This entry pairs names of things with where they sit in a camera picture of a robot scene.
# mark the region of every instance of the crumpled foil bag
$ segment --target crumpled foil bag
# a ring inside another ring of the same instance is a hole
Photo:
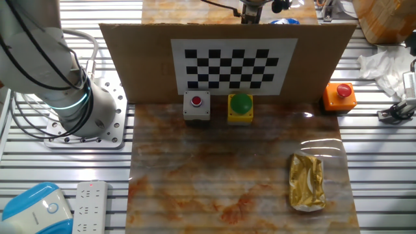
[[[318,211],[325,207],[323,162],[302,152],[294,153],[289,174],[289,203],[298,211]]]

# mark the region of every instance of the button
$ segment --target button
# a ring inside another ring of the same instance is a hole
[[[340,84],[337,87],[337,93],[342,98],[349,97],[352,93],[352,89],[347,84]]]
[[[58,211],[58,204],[56,203],[49,204],[47,211],[49,214],[55,214]]]
[[[191,102],[191,104],[192,104],[194,107],[199,107],[199,106],[201,106],[201,104],[202,104],[202,100],[201,100],[201,98],[200,98],[200,97],[198,97],[198,96],[193,97],[193,98],[192,98],[192,100],[191,100],[190,102]]]
[[[253,101],[247,94],[235,94],[230,101],[231,109],[237,114],[246,114],[253,107]]]

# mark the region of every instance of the red button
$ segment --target red button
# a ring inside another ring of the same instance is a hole
[[[190,101],[194,107],[199,107],[202,104],[202,100],[200,97],[196,96],[192,98],[192,101]]]
[[[352,93],[352,89],[349,85],[347,84],[340,84],[337,87],[337,93],[338,95],[340,95],[342,98],[345,97],[349,97]]]

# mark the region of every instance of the checkerboard pattern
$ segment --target checkerboard pattern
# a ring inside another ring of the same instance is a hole
[[[246,56],[245,49],[233,49],[231,58],[222,56],[221,49],[210,49],[208,57],[198,56],[196,49],[185,50],[185,60],[196,60],[197,66],[187,66],[188,88],[220,88],[220,83],[228,83],[228,88],[261,88],[272,82],[279,58],[268,57],[268,49],[257,49],[255,56]]]

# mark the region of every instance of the yellow button base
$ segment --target yellow button base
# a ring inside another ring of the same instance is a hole
[[[253,112],[253,107],[246,113],[246,114],[237,114],[236,112],[233,111],[233,109],[231,109],[231,98],[234,96],[234,94],[230,94],[228,96],[228,117],[227,117],[227,121],[228,124],[230,125],[250,125],[251,122],[253,121],[253,117],[254,117],[254,112]],[[250,97],[250,99],[253,101],[253,96],[252,95],[248,95]]]

